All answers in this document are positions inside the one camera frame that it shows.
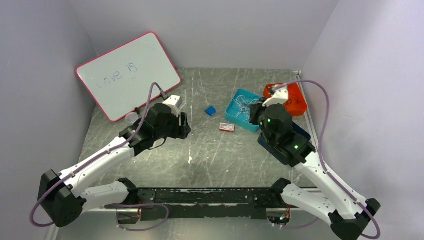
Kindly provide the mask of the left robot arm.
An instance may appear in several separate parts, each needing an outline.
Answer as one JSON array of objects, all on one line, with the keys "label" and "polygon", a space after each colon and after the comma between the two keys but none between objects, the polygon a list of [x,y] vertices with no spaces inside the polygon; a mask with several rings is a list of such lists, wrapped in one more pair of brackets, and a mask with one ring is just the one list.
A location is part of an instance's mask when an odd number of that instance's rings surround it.
[{"label": "left robot arm", "polygon": [[101,206],[122,204],[132,208],[138,203],[139,194],[137,187],[127,178],[98,187],[91,185],[121,162],[153,150],[158,140],[184,140],[190,132],[180,97],[173,95],[156,103],[145,116],[121,131],[97,153],[59,173],[52,169],[46,171],[40,179],[37,205],[59,228]]}]

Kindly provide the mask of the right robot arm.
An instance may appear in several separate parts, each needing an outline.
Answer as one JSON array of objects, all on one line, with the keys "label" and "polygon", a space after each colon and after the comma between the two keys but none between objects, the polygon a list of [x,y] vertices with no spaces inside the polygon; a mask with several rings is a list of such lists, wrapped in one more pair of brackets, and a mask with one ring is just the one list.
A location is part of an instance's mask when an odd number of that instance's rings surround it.
[{"label": "right robot arm", "polygon": [[280,163],[307,177],[324,195],[320,197],[281,178],[271,187],[270,202],[275,207],[288,204],[314,215],[341,240],[364,237],[368,224],[375,223],[381,204],[357,193],[326,166],[316,147],[294,131],[292,116],[283,105],[263,106],[258,102],[249,108],[249,122],[261,130],[258,143]]}]

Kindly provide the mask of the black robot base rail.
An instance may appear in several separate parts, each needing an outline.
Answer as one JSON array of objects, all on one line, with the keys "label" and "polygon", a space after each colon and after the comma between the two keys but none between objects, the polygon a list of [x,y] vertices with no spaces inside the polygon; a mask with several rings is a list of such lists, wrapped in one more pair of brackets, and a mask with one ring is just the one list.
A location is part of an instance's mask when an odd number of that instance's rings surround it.
[{"label": "black robot base rail", "polygon": [[141,221],[203,218],[267,220],[288,205],[269,187],[139,188],[118,209],[133,209]]}]

